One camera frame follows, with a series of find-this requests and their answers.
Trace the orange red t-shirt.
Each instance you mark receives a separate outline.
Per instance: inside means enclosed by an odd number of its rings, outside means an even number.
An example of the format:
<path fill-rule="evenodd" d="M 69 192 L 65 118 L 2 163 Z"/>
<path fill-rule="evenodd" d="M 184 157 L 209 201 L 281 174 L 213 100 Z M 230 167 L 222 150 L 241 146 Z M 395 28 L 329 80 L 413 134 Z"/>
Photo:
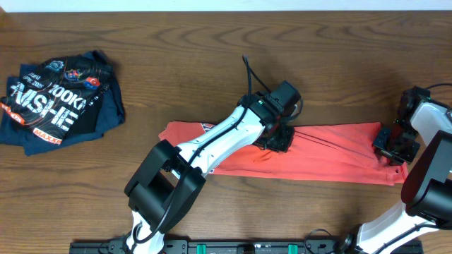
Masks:
<path fill-rule="evenodd" d="M 392 186 L 408 176 L 406 164 L 392 165 L 372 145 L 379 122 L 298 126 L 287 152 L 248 145 L 214 168 L 216 175 L 301 181 L 337 181 Z"/>

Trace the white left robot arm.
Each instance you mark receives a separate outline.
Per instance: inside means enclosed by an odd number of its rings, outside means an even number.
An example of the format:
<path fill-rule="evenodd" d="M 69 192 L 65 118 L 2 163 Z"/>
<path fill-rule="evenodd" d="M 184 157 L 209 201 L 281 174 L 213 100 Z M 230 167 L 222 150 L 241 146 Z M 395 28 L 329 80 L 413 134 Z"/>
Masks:
<path fill-rule="evenodd" d="M 257 92 L 241 98 L 221 123 L 190 141 L 157 143 L 126 184 L 133 227 L 127 253 L 159 253 L 164 235 L 191 209 L 206 176 L 247 145 L 287 152 L 293 129 L 287 125 L 302 106 L 298 93 Z"/>

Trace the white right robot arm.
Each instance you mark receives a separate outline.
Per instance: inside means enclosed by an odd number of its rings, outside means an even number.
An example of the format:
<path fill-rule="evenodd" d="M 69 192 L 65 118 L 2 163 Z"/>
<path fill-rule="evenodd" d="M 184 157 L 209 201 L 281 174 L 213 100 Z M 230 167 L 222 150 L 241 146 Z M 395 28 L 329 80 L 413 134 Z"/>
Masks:
<path fill-rule="evenodd" d="M 403 92 L 392 128 L 379 132 L 376 153 L 412 164 L 401 198 L 377 219 L 361 224 L 336 253 L 423 253 L 419 236 L 451 230 L 451 107 L 432 99 L 430 87 Z"/>

